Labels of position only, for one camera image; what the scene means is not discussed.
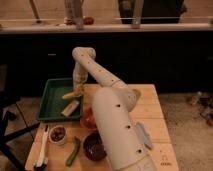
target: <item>chair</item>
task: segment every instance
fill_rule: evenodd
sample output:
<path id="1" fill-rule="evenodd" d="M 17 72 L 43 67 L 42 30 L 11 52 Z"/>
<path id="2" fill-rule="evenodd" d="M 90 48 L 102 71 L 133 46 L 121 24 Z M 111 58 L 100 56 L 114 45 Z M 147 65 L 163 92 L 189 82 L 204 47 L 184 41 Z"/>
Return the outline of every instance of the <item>chair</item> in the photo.
<path id="1" fill-rule="evenodd" d="M 39 123 L 34 124 L 32 126 L 28 126 L 21 109 L 17 104 L 18 101 L 20 101 L 20 96 L 18 96 L 16 92 L 6 90 L 5 88 L 4 90 L 0 91 L 0 150 L 15 165 L 15 167 L 18 170 L 25 170 L 24 166 L 18 161 L 18 159 L 10 151 L 10 147 L 7 145 L 7 142 L 25 133 L 31 134 L 30 131 L 37 128 L 39 126 Z M 11 113 L 10 111 L 6 111 L 4 114 L 4 108 L 12 104 L 15 104 L 22 119 L 24 120 L 26 128 L 23 128 L 21 130 L 5 135 L 5 131 L 8 126 L 8 120 L 16 119 L 16 115 L 14 113 Z"/>
<path id="2" fill-rule="evenodd" d="M 144 0 L 141 23 L 178 23 L 184 0 Z M 118 0 L 123 24 L 131 24 L 135 0 Z"/>

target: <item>green vegetable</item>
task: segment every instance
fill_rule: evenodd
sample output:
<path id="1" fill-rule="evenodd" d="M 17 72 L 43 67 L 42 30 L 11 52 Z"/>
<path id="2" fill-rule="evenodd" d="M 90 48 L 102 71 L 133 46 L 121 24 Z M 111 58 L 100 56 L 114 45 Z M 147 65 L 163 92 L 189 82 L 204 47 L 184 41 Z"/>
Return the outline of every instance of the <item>green vegetable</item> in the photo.
<path id="1" fill-rule="evenodd" d="M 75 147 L 74 147 L 72 153 L 70 154 L 70 156 L 67 158 L 66 166 L 72 165 L 73 161 L 75 160 L 75 157 L 77 156 L 77 154 L 79 152 L 80 144 L 81 144 L 80 139 L 77 137 L 74 137 L 74 143 L 75 143 Z"/>

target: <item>green plastic tray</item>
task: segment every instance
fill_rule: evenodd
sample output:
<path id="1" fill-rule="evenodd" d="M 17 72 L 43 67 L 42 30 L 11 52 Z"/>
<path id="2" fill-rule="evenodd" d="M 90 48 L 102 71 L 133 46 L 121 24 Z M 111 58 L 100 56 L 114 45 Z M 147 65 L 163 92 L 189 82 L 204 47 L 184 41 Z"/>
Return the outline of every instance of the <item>green plastic tray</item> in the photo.
<path id="1" fill-rule="evenodd" d="M 71 102 L 70 99 L 63 100 L 62 96 L 72 91 L 72 79 L 70 78 L 47 80 L 37 120 L 44 122 L 79 120 L 83 109 L 83 96 L 75 98 L 80 104 L 70 116 L 61 115 L 64 108 Z"/>

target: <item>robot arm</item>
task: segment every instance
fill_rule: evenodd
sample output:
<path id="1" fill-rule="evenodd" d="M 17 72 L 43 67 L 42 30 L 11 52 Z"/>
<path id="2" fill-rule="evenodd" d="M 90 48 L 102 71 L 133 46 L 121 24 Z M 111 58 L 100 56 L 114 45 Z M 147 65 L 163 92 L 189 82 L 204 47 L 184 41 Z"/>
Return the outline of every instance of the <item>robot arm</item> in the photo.
<path id="1" fill-rule="evenodd" d="M 97 64 L 95 50 L 77 47 L 74 86 L 84 83 L 88 72 L 102 86 L 93 97 L 93 115 L 113 170 L 155 171 L 143 140 L 133 125 L 129 112 L 136 105 L 136 95 L 122 80 Z"/>

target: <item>wooden table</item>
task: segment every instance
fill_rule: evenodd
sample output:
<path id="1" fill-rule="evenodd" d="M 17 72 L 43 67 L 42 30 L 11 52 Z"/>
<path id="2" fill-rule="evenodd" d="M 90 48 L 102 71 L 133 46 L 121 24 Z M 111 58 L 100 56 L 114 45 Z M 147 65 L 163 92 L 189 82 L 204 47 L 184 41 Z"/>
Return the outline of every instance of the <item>wooden table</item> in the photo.
<path id="1" fill-rule="evenodd" d="M 131 88 L 141 91 L 141 97 L 137 102 L 136 107 L 130 113 L 134 122 L 140 121 L 145 126 L 147 132 L 150 134 L 154 149 L 149 151 L 156 167 L 159 171 L 177 171 L 178 165 L 175 153 L 168 134 L 164 116 L 160 107 L 158 96 L 154 85 L 130 84 Z M 97 84 L 86 84 L 84 105 L 89 105 L 91 98 L 99 88 Z M 50 123 L 50 128 L 59 123 Z M 48 165 L 46 170 L 73 170 L 73 171 L 110 171 L 110 166 L 107 159 L 100 162 L 93 162 L 86 158 L 81 146 L 80 152 L 71 167 L 65 166 L 67 157 L 73 150 L 74 144 L 73 136 L 81 139 L 83 144 L 84 139 L 91 133 L 80 127 L 79 122 L 64 122 L 60 123 L 66 127 L 68 132 L 68 142 L 63 146 L 57 146 L 47 142 Z M 43 123 L 37 131 L 35 140 L 30 150 L 25 168 L 26 170 L 33 170 L 33 165 L 38 159 L 41 147 L 42 134 L 44 132 Z"/>

